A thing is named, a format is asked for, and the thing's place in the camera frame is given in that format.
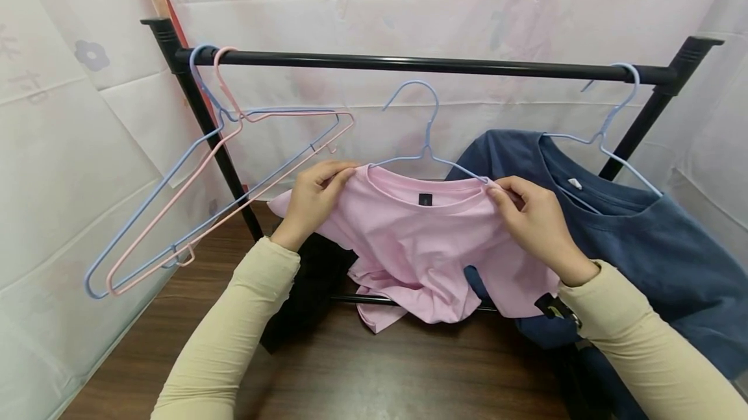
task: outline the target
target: hand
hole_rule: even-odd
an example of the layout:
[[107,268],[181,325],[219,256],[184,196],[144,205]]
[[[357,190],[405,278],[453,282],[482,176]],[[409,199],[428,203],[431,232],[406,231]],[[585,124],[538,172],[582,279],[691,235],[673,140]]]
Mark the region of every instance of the hand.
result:
[[488,195],[520,247],[544,262],[567,286],[581,286],[600,272],[571,238],[553,191],[517,176],[498,179],[496,184],[502,189],[491,188]]
[[296,177],[291,201],[275,233],[273,243],[291,251],[299,251],[301,244],[330,216],[345,183],[353,176],[358,164],[325,160],[304,170]]

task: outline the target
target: clothes rack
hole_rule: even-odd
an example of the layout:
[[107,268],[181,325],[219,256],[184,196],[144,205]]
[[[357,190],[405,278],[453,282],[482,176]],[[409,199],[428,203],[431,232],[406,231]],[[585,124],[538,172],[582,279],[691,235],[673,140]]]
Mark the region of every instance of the clothes rack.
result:
[[[192,113],[197,119],[203,134],[216,129],[211,111],[206,105],[201,91],[198,89],[188,59],[192,48],[185,48],[179,42],[177,32],[170,19],[155,18],[141,20],[151,28],[153,36],[158,42],[164,59],[172,74],[176,76]],[[641,140],[654,125],[663,110],[673,97],[678,96],[691,75],[714,46],[724,42],[714,38],[688,37],[675,54],[668,66],[634,65],[639,71],[641,84],[653,85],[653,94],[645,103],[634,123],[626,131],[614,154],[628,160]],[[211,66],[216,50],[203,50],[196,57],[197,65]],[[256,51],[228,51],[221,57],[221,63],[226,65],[247,66],[295,66],[307,68],[335,68],[335,69],[368,69],[378,71],[421,71],[435,73],[460,73],[472,75],[547,77],[548,79],[579,79],[579,80],[614,80],[633,82],[628,70],[615,66],[573,65],[562,63],[542,62],[509,62],[487,60],[451,60],[443,58],[412,58],[402,56],[364,56],[364,55],[316,55],[291,54]],[[221,140],[221,134],[208,139],[211,149]],[[225,145],[216,153],[216,161],[221,169],[223,178],[235,199],[240,198],[244,188]],[[621,164],[610,159],[601,170],[599,176],[606,180],[614,180],[621,169]],[[251,207],[242,209],[242,217],[255,241],[262,237],[260,223]],[[331,295],[330,299],[345,303],[368,303],[379,305],[397,305],[389,298],[369,295],[342,294]],[[496,312],[496,307],[483,304],[478,311]],[[572,419],[607,419],[610,410],[601,406],[601,392],[595,380],[585,375],[584,367],[579,359],[574,345],[559,347],[547,351],[551,367],[559,381],[561,395],[566,404],[567,412]]]

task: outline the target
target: wooden surface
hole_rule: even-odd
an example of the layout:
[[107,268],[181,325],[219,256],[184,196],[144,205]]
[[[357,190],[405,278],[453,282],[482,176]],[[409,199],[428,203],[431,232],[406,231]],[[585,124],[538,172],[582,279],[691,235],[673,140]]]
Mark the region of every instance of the wooden surface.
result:
[[[275,216],[255,207],[260,223]],[[208,235],[64,412],[64,420],[148,419],[184,343],[252,239],[241,217]],[[374,336],[338,303],[272,356],[257,351],[237,419],[567,419],[544,354],[511,321],[457,325],[405,317]]]

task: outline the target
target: black metal pole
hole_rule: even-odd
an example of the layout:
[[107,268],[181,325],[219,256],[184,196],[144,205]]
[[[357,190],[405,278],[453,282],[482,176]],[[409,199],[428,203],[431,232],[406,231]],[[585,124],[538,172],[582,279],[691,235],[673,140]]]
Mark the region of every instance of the black metal pole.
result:
[[[675,54],[673,61],[670,62],[669,68],[675,74],[675,80],[669,84],[659,84],[654,87],[653,94],[639,115],[636,116],[634,123],[626,131],[623,139],[620,141],[614,154],[621,159],[628,160],[634,153],[636,146],[644,139],[649,129],[674,96],[678,95],[686,82],[690,79],[693,72],[697,70],[704,57],[712,50],[712,47],[722,45],[724,41],[715,40],[715,38],[689,37],[683,42],[678,53]],[[609,159],[604,168],[600,170],[601,178],[614,180],[616,175],[621,171],[621,164],[617,160]]]
[[[164,59],[166,59],[169,69],[171,70],[171,74],[176,76],[179,86],[182,86],[185,98],[192,109],[192,113],[195,114],[195,118],[197,123],[200,125],[203,134],[212,133],[216,130],[216,124],[213,123],[210,111],[205,105],[200,89],[197,88],[195,79],[192,77],[192,73],[189,70],[189,65],[187,62],[178,61],[176,58],[177,51],[182,48],[182,44],[179,42],[177,31],[174,30],[171,20],[143,19],[141,22],[144,23],[144,25],[149,26],[153,32],[153,36],[156,37],[158,47],[161,48]],[[215,149],[220,140],[220,133],[213,135],[211,138],[208,138],[208,145],[210,145],[211,149]],[[242,197],[242,195],[245,194],[245,190],[242,187],[242,182],[238,178],[233,164],[231,163],[231,158],[225,145],[222,145],[216,151],[216,162],[218,163],[218,167],[221,169],[223,178],[226,180],[233,197],[235,199]],[[238,203],[238,205],[244,203],[246,203],[246,200]],[[255,213],[252,212],[249,206],[242,209],[242,217],[244,217],[244,221],[247,223],[247,227],[249,227],[249,231],[255,241],[262,238],[260,223],[257,222]]]
[[[191,48],[177,51],[177,61],[188,62]],[[195,63],[211,66],[215,49],[206,48],[195,56]],[[378,71],[423,71],[467,75],[552,77],[553,79],[595,79],[634,82],[630,72],[617,66],[567,65],[490,60],[451,60],[409,56],[287,54],[262,51],[227,51],[221,57],[226,65],[301,66],[306,68],[374,69]],[[660,66],[639,66],[642,84],[671,84],[675,70]]]
[[[334,302],[344,303],[366,303],[369,305],[385,305],[385,306],[399,306],[397,303],[391,301],[387,297],[379,297],[377,295],[331,295],[330,300]],[[496,306],[481,303],[477,310],[479,312],[497,312]]]

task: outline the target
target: sleeve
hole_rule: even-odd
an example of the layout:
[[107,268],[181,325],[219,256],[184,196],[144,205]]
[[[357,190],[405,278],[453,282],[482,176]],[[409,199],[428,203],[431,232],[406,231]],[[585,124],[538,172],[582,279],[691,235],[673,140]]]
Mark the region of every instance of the sleeve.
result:
[[600,349],[650,419],[748,419],[730,382],[649,306],[618,269],[583,286],[560,285],[561,300],[581,322],[580,336]]
[[179,353],[151,420],[232,420],[265,325],[288,297],[299,255],[262,238]]
[[[338,198],[338,208],[340,207],[340,204],[345,202],[345,194],[346,190],[344,190]],[[290,202],[291,191],[289,190],[272,198],[272,200],[268,202],[268,207],[273,214],[277,215],[277,217],[286,217],[286,211],[288,210]],[[353,243],[355,242],[354,238],[350,237],[350,233],[346,232],[346,230],[350,230],[351,228],[340,227],[338,225],[341,219],[338,217],[336,210],[337,209],[333,210],[330,217],[325,220],[325,223],[320,225],[314,232],[334,241],[343,249],[353,249]]]

